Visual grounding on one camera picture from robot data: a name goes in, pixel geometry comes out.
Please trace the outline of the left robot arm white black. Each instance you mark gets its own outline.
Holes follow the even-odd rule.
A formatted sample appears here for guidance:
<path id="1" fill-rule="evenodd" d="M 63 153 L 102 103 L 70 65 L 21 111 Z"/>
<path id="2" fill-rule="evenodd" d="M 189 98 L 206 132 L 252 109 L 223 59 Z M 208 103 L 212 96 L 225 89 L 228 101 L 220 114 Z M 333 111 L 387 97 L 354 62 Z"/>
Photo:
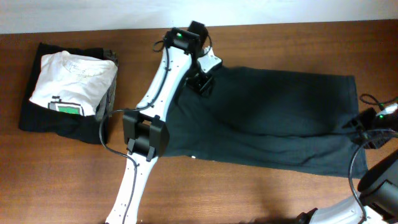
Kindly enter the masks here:
<path id="1" fill-rule="evenodd" d="M 214 79 L 211 71 L 222 60 L 213 52 L 204 24 L 193 21 L 187 30 L 172 28 L 160 41 L 162 60 L 152 83 L 134 109 L 121 109 L 126 168 L 116 201 L 105 222 L 136 223 L 144 189 L 158 158 L 169 143 L 166 127 L 170 104 L 188 86 L 199 95 L 209 95 Z"/>

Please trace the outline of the dark green t-shirt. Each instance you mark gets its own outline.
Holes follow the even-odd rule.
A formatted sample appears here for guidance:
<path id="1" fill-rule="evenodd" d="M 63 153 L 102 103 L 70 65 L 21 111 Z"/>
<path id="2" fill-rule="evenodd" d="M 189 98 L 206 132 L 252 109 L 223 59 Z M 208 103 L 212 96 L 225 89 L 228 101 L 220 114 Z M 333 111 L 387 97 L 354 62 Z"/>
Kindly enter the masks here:
<path id="1" fill-rule="evenodd" d="M 185 86 L 167 114 L 167 157 L 346 177 L 359 113 L 352 76 L 221 67 L 210 96 Z M 360 151 L 353 176 L 368 171 Z"/>

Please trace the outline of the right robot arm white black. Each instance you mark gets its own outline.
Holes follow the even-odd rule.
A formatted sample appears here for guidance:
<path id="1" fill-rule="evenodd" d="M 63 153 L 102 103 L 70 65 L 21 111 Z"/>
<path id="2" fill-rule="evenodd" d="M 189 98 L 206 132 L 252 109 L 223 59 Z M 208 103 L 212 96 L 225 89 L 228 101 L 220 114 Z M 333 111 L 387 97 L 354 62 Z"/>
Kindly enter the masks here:
<path id="1" fill-rule="evenodd" d="M 353 184 L 353 165 L 363 149 L 379 149 L 397 138 L 397 103 L 381 106 L 376 112 L 370 108 L 349 123 L 359 134 L 359 147 L 348 168 L 348 182 L 352 196 L 327 207 L 301 213 L 294 223 L 354 224 L 397 223 L 397 151 L 394 151 Z"/>

